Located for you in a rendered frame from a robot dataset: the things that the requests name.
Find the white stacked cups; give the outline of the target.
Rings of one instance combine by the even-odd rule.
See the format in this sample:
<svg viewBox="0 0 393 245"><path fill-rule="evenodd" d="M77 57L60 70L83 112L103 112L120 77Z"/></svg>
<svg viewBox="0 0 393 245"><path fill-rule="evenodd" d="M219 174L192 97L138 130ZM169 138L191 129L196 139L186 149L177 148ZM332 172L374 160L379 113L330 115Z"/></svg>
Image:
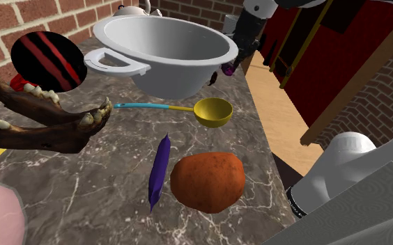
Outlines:
<svg viewBox="0 0 393 245"><path fill-rule="evenodd" d="M225 15L224 17L224 24L222 27L222 33L224 34L231 34L236 29L236 24L238 21L239 16L237 15Z"/></svg>

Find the small purple object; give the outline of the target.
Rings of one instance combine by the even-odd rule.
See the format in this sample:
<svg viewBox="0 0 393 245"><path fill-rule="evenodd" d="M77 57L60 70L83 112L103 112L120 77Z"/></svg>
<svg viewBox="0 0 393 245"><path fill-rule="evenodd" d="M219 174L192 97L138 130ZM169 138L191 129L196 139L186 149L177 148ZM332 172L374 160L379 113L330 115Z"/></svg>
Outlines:
<svg viewBox="0 0 393 245"><path fill-rule="evenodd" d="M221 65L221 70L226 76L232 76L236 71L234 63L228 62Z"/></svg>

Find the white teapot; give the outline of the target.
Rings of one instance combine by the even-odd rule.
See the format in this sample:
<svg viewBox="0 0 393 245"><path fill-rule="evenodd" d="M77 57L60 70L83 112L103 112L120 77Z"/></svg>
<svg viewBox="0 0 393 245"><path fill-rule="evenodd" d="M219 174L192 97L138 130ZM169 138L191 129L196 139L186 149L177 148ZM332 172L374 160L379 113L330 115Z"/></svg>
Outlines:
<svg viewBox="0 0 393 245"><path fill-rule="evenodd" d="M151 12L151 3L150 0L145 0L145 9L136 6L124 6L120 5L118 10L113 14L113 16L121 16L121 15L146 15L146 16L162 16L162 13L159 9L155 9Z"/></svg>

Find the orange-brown potato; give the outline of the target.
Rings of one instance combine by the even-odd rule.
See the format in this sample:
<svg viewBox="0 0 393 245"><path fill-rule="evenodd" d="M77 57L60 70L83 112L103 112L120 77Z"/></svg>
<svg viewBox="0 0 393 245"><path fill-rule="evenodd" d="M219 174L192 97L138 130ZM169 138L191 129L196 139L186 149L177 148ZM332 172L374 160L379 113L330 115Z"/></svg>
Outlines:
<svg viewBox="0 0 393 245"><path fill-rule="evenodd" d="M172 194L206 214L232 206L245 188L242 162L230 152L204 152L182 158L170 175Z"/></svg>

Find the black disc with red stripes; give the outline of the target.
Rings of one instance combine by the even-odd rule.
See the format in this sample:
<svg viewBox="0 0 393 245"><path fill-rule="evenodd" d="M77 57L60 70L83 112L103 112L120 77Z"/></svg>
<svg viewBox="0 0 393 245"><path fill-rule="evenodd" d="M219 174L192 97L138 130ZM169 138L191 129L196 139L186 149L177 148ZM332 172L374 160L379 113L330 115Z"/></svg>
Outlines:
<svg viewBox="0 0 393 245"><path fill-rule="evenodd" d="M80 86L87 75L84 55L76 44L50 31L18 38L10 57L17 73L43 90L67 92Z"/></svg>

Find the grey patterned robot stand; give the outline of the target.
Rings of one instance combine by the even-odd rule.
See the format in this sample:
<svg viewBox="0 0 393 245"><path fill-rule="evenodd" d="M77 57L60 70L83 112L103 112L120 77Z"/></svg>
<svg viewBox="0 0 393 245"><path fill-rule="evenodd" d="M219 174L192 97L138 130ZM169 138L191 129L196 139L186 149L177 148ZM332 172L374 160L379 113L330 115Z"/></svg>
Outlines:
<svg viewBox="0 0 393 245"><path fill-rule="evenodd" d="M393 161L262 245L393 245Z"/></svg>

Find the brown jawbone with teeth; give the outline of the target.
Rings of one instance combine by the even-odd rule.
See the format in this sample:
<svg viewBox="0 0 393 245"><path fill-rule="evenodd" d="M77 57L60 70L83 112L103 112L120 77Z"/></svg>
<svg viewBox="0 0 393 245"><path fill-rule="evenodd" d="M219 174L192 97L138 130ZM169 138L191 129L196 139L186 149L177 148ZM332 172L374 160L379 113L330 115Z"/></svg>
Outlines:
<svg viewBox="0 0 393 245"><path fill-rule="evenodd" d="M49 150L75 154L107 123L112 103L108 98L100 107L82 113L61 108L59 96L52 90L26 84L13 90L0 77L0 102L7 109L30 118L42 127L18 127L0 119L0 148L15 150Z"/></svg>

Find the red thing behind disc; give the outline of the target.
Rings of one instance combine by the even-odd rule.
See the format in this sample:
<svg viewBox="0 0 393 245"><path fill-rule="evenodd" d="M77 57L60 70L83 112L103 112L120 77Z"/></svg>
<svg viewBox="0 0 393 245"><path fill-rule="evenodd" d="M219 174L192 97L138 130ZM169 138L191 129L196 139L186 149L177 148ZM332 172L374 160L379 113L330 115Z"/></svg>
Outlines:
<svg viewBox="0 0 393 245"><path fill-rule="evenodd" d="M10 81L10 87L15 91L23 91L25 84L31 84L32 86L36 87L37 84L33 84L21 76L21 74L17 74L14 76Z"/></svg>

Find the large white handled tub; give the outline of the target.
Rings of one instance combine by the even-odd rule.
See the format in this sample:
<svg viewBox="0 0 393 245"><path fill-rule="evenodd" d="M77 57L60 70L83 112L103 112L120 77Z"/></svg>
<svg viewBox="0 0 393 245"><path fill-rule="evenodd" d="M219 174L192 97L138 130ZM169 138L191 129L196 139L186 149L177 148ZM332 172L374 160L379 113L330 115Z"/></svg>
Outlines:
<svg viewBox="0 0 393 245"><path fill-rule="evenodd" d="M232 39L182 19L121 15L98 22L95 37L104 45L87 53L91 70L132 77L145 93L181 100L198 93L218 67L238 55Z"/></svg>

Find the red panel with wooden frame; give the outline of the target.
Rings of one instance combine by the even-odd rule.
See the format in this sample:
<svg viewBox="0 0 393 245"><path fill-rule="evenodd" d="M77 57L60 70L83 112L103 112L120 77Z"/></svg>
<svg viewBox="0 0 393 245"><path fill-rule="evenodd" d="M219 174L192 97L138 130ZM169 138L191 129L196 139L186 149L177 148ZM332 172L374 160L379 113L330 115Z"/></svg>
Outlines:
<svg viewBox="0 0 393 245"><path fill-rule="evenodd" d="M393 0L315 0L278 8L261 54L307 125L303 145L342 132L393 138Z"/></svg>

